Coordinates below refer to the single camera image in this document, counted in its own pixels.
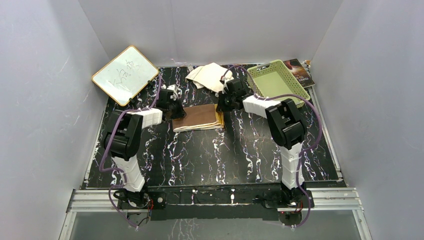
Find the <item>yellow brown bear towel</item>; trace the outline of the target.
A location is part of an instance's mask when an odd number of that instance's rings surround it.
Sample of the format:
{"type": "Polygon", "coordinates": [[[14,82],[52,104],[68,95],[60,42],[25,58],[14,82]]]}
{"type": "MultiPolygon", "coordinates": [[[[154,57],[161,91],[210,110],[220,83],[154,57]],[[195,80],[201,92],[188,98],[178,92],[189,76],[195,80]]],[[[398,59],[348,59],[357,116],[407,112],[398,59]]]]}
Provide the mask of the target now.
{"type": "Polygon", "coordinates": [[[186,116],[172,120],[174,133],[224,128],[224,114],[217,111],[217,104],[184,107],[186,116]]]}

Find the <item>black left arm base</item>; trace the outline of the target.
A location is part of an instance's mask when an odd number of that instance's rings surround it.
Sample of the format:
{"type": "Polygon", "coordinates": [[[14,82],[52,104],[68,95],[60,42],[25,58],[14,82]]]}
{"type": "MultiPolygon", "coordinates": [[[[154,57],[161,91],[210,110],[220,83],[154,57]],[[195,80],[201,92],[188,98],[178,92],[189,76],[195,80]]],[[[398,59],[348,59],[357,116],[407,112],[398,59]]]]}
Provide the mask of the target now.
{"type": "Polygon", "coordinates": [[[131,192],[127,189],[118,189],[112,196],[118,200],[118,208],[121,210],[147,210],[151,217],[153,210],[166,208],[166,194],[160,191],[148,191],[142,189],[140,192],[131,192]]]}

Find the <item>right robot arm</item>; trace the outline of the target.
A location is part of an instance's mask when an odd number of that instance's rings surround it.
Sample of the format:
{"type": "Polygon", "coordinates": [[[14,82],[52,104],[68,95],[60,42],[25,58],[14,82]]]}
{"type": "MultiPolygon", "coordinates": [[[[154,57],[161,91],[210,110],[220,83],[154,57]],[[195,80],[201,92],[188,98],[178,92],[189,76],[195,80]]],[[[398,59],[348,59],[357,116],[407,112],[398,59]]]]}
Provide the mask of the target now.
{"type": "Polygon", "coordinates": [[[249,94],[240,79],[223,77],[220,83],[223,89],[218,92],[217,112],[243,110],[267,120],[272,140],[281,153],[281,182],[287,188],[281,199],[286,206],[295,207],[302,199],[298,190],[304,183],[300,154],[307,131],[295,102],[291,98],[278,101],[249,94]]]}

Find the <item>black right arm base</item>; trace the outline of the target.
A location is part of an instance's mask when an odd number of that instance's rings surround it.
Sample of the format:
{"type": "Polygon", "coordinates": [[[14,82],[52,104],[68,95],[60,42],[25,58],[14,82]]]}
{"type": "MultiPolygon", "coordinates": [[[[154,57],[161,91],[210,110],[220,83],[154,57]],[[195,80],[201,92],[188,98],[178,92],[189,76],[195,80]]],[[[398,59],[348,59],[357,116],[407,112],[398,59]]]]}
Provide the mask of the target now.
{"type": "Polygon", "coordinates": [[[269,189],[261,195],[260,204],[270,210],[277,211],[277,219],[283,226],[296,228],[306,221],[315,202],[310,190],[299,188],[269,189]]]}

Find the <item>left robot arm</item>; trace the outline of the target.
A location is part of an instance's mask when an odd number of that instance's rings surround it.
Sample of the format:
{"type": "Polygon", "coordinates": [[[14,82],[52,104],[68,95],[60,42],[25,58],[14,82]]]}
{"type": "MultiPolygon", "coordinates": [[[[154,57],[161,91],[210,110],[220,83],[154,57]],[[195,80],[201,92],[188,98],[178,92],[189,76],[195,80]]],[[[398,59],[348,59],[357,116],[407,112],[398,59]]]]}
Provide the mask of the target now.
{"type": "Polygon", "coordinates": [[[153,107],[114,111],[103,131],[101,143],[104,153],[99,170],[120,173],[122,187],[132,192],[129,200],[137,208],[144,208],[150,200],[149,194],[142,190],[146,180],[137,160],[141,134],[146,128],[187,115],[179,100],[178,90],[175,84],[165,85],[160,88],[153,107]]]}

